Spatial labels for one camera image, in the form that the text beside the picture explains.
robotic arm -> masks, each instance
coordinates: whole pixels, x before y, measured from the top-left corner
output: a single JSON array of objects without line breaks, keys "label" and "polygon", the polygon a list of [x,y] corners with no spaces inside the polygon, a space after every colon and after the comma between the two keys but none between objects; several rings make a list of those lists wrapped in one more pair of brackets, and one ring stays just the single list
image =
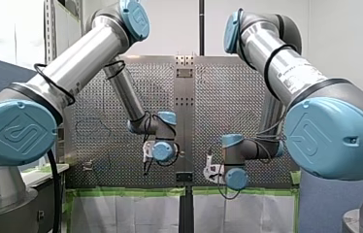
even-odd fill
[{"label": "robotic arm", "polygon": [[[325,77],[301,57],[300,34],[290,18],[239,10],[228,19],[224,48],[263,75],[272,96],[267,93],[262,122],[269,112],[278,119],[284,106],[286,146],[300,167],[324,179],[363,180],[363,91]],[[266,158],[268,150],[280,155],[280,143],[257,140],[223,136],[221,175],[230,188],[246,187],[245,160]]]},{"label": "robotic arm", "polygon": [[[132,87],[130,72],[125,68],[124,61],[116,60],[105,66],[103,71],[127,113],[127,128],[132,133],[145,135],[145,147],[148,147],[151,153],[145,153],[147,157],[144,162],[147,162],[148,157],[159,163],[174,158],[179,150],[175,144],[176,114],[158,112],[157,115],[153,115],[144,110]],[[148,135],[155,135],[155,141],[148,141]]]},{"label": "robotic arm", "polygon": [[[133,0],[120,1],[94,13],[86,29],[81,39],[29,82],[12,83],[0,92],[0,166],[18,166],[43,156],[54,143],[63,109],[75,102],[74,96],[101,69],[122,100],[132,129],[145,117],[129,72],[124,67],[115,71],[117,62],[106,65],[149,35],[143,7]],[[159,138],[154,150],[160,160],[160,155],[174,155],[173,148],[169,152],[167,148],[173,145],[176,116],[158,115],[147,133]],[[145,133],[140,127],[135,131]]]}]

blue joint cap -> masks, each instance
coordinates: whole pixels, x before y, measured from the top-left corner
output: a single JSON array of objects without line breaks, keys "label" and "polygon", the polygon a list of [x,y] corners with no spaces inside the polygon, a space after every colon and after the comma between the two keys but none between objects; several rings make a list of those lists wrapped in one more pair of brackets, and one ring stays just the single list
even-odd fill
[{"label": "blue joint cap", "polygon": [[26,100],[0,102],[0,166],[19,166],[54,145],[56,122],[43,106]]},{"label": "blue joint cap", "polygon": [[244,139],[243,134],[226,134],[221,137],[221,144],[223,148],[230,148],[240,144]]},{"label": "blue joint cap", "polygon": [[248,186],[248,174],[242,168],[232,168],[230,169],[226,176],[226,185],[227,187],[240,191]]},{"label": "blue joint cap", "polygon": [[158,112],[158,116],[163,119],[164,122],[172,125],[176,125],[177,118],[176,114],[173,112]]},{"label": "blue joint cap", "polygon": [[228,53],[236,53],[238,26],[238,13],[233,13],[227,20],[226,29],[224,31],[224,51]]},{"label": "blue joint cap", "polygon": [[148,14],[138,1],[120,0],[120,11],[127,30],[137,41],[143,41],[149,36]]},{"label": "blue joint cap", "polygon": [[363,111],[335,98],[306,99],[288,112],[284,125],[294,161],[314,176],[363,180]]},{"label": "blue joint cap", "polygon": [[175,148],[167,142],[157,142],[152,150],[153,158],[160,162],[167,162],[175,156]]},{"label": "blue joint cap", "polygon": [[282,141],[279,141],[278,151],[275,154],[275,157],[282,157],[284,155],[284,144]]}]

metal pole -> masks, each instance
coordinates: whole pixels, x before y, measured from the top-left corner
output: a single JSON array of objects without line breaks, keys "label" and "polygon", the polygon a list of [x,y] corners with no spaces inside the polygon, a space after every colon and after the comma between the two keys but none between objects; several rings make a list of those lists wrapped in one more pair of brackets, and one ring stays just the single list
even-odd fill
[{"label": "metal pole", "polygon": [[205,0],[199,0],[200,55],[205,55]]}]

metal rod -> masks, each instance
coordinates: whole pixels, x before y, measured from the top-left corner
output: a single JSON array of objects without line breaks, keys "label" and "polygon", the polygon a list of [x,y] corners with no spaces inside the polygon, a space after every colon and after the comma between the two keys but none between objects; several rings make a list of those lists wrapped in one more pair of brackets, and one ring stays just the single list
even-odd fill
[{"label": "metal rod", "polygon": [[205,55],[205,0],[199,0],[200,55]]},{"label": "metal rod", "polygon": [[115,89],[115,93],[121,102],[121,106],[127,113],[131,121],[141,119],[145,115],[145,110],[140,103],[139,97],[134,91],[131,83],[130,72],[121,66],[124,63],[116,63],[103,69],[109,79],[110,84]]}]

pegboard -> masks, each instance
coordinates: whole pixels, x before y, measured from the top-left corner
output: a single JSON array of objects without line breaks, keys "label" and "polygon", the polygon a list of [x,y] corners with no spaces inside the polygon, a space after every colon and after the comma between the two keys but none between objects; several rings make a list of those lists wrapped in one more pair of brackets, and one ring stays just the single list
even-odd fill
[{"label": "pegboard", "polygon": [[[206,153],[212,147],[214,163],[219,163],[223,134],[255,135],[265,91],[262,77],[236,57],[194,57],[194,64],[190,57],[192,77],[183,78],[177,76],[181,67],[177,56],[128,57],[125,61],[145,109],[177,113],[177,129],[183,131],[179,133],[188,154],[177,166],[152,165],[144,177],[143,136],[128,132],[125,112],[101,72],[66,112],[66,160],[72,165],[68,187],[175,186],[176,172],[190,169],[193,185],[212,185],[203,176]],[[89,161],[91,170],[86,169]],[[296,169],[288,154],[270,164],[247,162],[251,186],[290,187],[289,171]]]},{"label": "pegboard", "polygon": [[[194,185],[213,185],[203,168],[212,147],[214,161],[221,162],[221,135],[241,133],[254,137],[259,129],[264,79],[237,57],[196,57],[193,163]],[[289,187],[290,171],[297,170],[288,153],[269,164],[247,161],[249,185]]]},{"label": "pegboard", "polygon": [[[142,105],[152,113],[173,111],[174,57],[161,62],[126,60]],[[131,134],[114,89],[100,72],[67,112],[66,160],[68,187],[175,186],[175,167],[152,164],[143,175],[143,136]]]}]

